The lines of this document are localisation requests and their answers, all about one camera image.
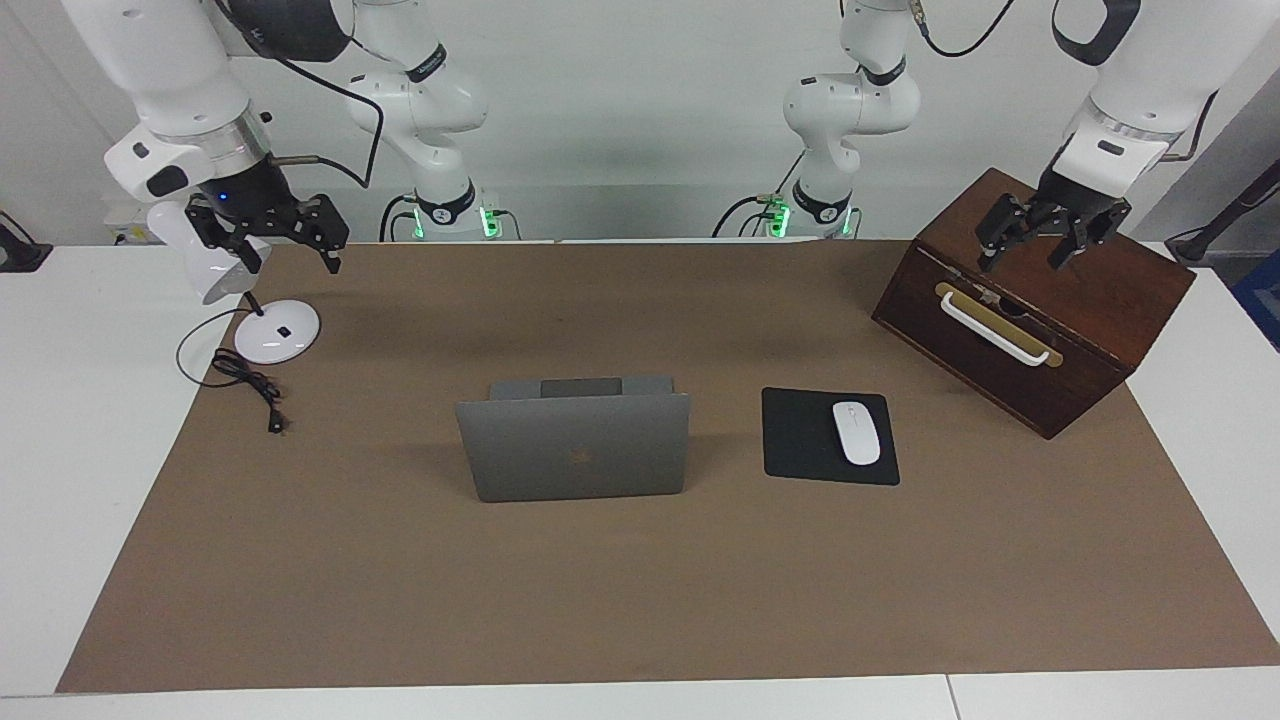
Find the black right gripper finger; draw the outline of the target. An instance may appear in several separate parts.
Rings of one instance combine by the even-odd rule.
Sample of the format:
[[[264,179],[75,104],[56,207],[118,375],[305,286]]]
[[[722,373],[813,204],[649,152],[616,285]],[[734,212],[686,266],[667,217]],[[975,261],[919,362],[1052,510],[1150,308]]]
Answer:
[[[250,274],[257,275],[261,272],[262,255],[251,243],[248,231],[225,228],[206,197],[189,197],[186,217],[206,249],[229,252]]]
[[[329,196],[298,201],[298,243],[314,250],[333,275],[340,272],[348,238],[349,227]]]

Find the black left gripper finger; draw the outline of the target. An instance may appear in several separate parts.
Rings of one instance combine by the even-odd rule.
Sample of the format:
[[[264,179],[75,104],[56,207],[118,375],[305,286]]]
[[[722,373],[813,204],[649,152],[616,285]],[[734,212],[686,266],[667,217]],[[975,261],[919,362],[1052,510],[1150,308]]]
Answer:
[[[1048,255],[1048,265],[1056,272],[1062,270],[1075,256],[1105,243],[1117,233],[1130,211],[1132,205],[1126,199],[1117,200],[1110,209],[1091,219],[1065,208],[1056,210],[1050,223],[1061,225],[1062,237]]]
[[[1004,193],[995,201],[975,227],[980,246],[977,263],[982,272],[992,272],[1011,247],[1037,237],[1037,229],[1028,219],[1029,211],[1030,206],[1011,193]]]

